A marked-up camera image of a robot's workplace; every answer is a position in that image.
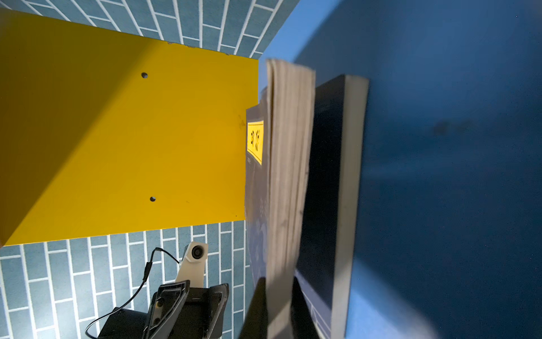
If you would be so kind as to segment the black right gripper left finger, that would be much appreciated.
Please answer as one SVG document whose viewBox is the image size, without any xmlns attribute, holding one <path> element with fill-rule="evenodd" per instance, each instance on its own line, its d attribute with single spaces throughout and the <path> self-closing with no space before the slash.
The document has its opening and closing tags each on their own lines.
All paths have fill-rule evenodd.
<svg viewBox="0 0 542 339">
<path fill-rule="evenodd" d="M 266 339 L 268 337 L 268 308 L 266 279 L 259 278 L 239 339 Z"/>
</svg>

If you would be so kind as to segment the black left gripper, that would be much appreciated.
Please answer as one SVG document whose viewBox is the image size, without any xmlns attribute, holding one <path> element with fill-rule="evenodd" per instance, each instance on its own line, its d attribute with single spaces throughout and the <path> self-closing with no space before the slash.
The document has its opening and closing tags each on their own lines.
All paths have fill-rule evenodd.
<svg viewBox="0 0 542 339">
<path fill-rule="evenodd" d="M 190 288 L 190 281 L 161 285 L 142 338 L 220 338 L 229 296 L 228 283 L 211 288 Z"/>
</svg>

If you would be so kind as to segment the navy book yellow label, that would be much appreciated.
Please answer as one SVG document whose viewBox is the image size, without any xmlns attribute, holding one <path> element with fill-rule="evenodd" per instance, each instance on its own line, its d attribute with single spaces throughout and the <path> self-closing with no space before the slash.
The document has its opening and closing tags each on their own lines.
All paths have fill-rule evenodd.
<svg viewBox="0 0 542 339">
<path fill-rule="evenodd" d="M 343 74 L 316 89 L 296 277 L 318 338 L 346 329 L 368 87 Z"/>
</svg>

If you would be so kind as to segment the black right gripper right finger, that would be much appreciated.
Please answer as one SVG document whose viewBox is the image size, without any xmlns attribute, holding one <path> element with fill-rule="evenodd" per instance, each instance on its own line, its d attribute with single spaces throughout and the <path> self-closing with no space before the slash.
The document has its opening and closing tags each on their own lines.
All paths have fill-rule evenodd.
<svg viewBox="0 0 542 339">
<path fill-rule="evenodd" d="M 291 303 L 292 333 L 295 339 L 319 339 L 311 313 L 297 277 L 294 278 Z"/>
</svg>

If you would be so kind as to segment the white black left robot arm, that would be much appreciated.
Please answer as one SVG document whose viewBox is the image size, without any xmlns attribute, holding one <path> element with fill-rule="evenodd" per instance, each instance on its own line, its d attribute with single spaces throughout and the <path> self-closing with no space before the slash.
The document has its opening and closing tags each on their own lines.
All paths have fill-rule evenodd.
<svg viewBox="0 0 542 339">
<path fill-rule="evenodd" d="M 147 312 L 116 308 L 99 338 L 220 338 L 230 296 L 227 284 L 193 288 L 189 281 L 161 285 Z"/>
</svg>

